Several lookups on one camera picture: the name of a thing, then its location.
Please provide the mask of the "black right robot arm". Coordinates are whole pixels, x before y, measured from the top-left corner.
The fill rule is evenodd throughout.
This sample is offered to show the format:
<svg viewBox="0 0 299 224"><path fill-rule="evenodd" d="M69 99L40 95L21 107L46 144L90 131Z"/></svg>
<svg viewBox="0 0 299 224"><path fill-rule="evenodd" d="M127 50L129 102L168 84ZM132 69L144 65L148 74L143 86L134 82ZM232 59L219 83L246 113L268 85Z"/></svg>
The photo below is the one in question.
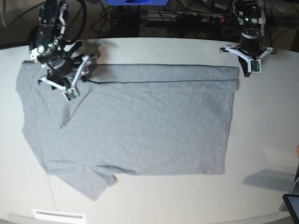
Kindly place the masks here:
<svg viewBox="0 0 299 224"><path fill-rule="evenodd" d="M86 24L87 9L83 0L79 1L83 20L79 32L71 41L66 41L68 4L64 0L47 0L39 11L40 25L35 39L30 43L29 56L35 63L47 67L47 74L38 83L47 83L53 89L70 92L84 73L82 70L89 60L88 55L72 55L82 47L78 40Z"/></svg>

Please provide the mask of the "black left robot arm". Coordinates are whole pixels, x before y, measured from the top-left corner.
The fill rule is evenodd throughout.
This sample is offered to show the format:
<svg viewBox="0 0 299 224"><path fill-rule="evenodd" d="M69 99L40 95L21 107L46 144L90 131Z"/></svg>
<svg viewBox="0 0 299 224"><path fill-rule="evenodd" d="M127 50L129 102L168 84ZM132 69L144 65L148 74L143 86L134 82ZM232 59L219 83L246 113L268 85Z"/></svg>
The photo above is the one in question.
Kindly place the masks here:
<svg viewBox="0 0 299 224"><path fill-rule="evenodd" d="M258 57L263 52L265 13L256 0L234 0L232 7L241 26L240 43L234 50L244 76L249 77L261 69Z"/></svg>

